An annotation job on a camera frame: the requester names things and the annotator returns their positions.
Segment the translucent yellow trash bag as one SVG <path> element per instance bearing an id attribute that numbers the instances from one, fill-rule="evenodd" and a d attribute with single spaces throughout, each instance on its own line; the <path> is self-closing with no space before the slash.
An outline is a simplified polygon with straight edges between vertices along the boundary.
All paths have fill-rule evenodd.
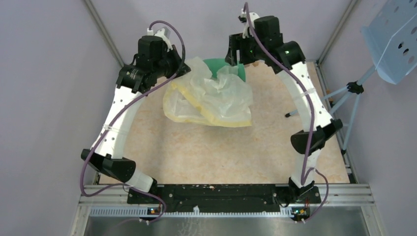
<path id="1" fill-rule="evenodd" d="M 243 64 L 223 59 L 186 59 L 190 72 L 173 79 L 163 96 L 163 111 L 177 123 L 229 128 L 252 125 L 253 91 Z"/>

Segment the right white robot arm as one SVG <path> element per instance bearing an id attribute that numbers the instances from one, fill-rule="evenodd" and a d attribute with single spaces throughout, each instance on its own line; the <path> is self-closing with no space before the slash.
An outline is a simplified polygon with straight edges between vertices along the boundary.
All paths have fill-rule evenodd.
<path id="1" fill-rule="evenodd" d="M 290 137 L 298 156 L 288 189 L 289 198 L 301 203 L 314 186 L 317 159 L 326 141 L 343 123 L 324 107 L 310 79 L 301 47 L 295 41 L 284 42 L 279 19 L 259 17 L 254 12 L 243 12 L 238 18 L 244 30 L 229 36 L 226 63 L 249 65 L 262 60 L 285 85 L 301 119 L 302 130 Z"/>

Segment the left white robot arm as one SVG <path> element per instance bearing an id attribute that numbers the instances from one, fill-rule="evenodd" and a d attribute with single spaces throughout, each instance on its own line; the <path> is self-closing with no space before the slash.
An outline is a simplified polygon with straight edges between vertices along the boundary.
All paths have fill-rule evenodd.
<path id="1" fill-rule="evenodd" d="M 99 136 L 81 159 L 101 174 L 139 190 L 145 203 L 157 199 L 155 179 L 141 172 L 136 162 L 124 157 L 124 146 L 133 119 L 145 96 L 159 89 L 161 77 L 175 78 L 190 72 L 177 49 L 165 36 L 143 36 L 130 64 L 119 71 L 114 98 Z"/>

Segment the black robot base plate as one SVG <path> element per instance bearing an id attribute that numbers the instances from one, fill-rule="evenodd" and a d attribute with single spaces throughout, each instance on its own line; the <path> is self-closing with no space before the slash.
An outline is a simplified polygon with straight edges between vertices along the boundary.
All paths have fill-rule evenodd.
<path id="1" fill-rule="evenodd" d="M 316 186 L 295 190 L 287 184 L 160 184 L 149 197 L 129 190 L 127 203 L 160 207 L 163 200 L 167 213 L 258 213 L 278 212 L 297 204 L 319 204 L 322 199 Z"/>

